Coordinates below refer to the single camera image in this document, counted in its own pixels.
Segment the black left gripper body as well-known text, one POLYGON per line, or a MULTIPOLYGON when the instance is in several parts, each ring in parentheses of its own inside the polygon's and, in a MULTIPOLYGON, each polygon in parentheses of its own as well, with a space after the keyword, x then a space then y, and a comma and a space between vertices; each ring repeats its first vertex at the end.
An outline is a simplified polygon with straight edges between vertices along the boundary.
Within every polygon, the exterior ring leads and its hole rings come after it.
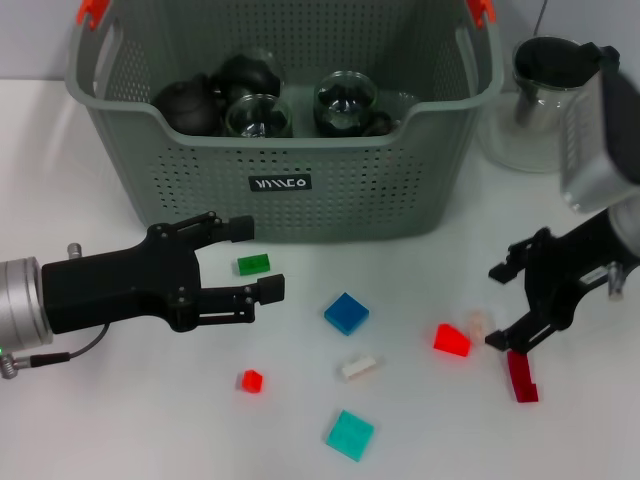
POLYGON ((42 267, 44 309, 55 334, 140 316, 176 332, 198 324, 200 271, 193 242, 168 224, 129 249, 42 267))

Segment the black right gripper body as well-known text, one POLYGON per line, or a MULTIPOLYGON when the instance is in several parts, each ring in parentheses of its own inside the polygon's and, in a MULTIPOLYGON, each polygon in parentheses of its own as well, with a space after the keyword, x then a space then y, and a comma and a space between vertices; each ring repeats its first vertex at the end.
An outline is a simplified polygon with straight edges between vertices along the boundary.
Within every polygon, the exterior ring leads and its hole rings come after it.
POLYGON ((625 246, 602 211, 569 233, 536 246, 525 269, 528 331, 561 331, 573 323, 580 301, 596 287, 625 282, 625 246))

